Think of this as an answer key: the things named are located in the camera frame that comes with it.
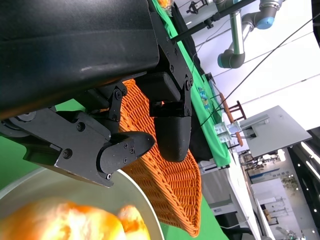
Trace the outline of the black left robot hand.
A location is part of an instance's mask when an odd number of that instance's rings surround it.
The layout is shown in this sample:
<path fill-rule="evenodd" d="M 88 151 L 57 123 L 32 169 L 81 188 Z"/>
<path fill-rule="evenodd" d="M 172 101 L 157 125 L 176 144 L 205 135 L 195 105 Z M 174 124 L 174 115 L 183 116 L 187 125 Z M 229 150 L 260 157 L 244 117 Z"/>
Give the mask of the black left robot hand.
<path fill-rule="evenodd" d="M 0 134 L 29 162 L 105 187 L 154 145 L 182 162 L 192 85 L 150 0 L 0 3 Z"/>

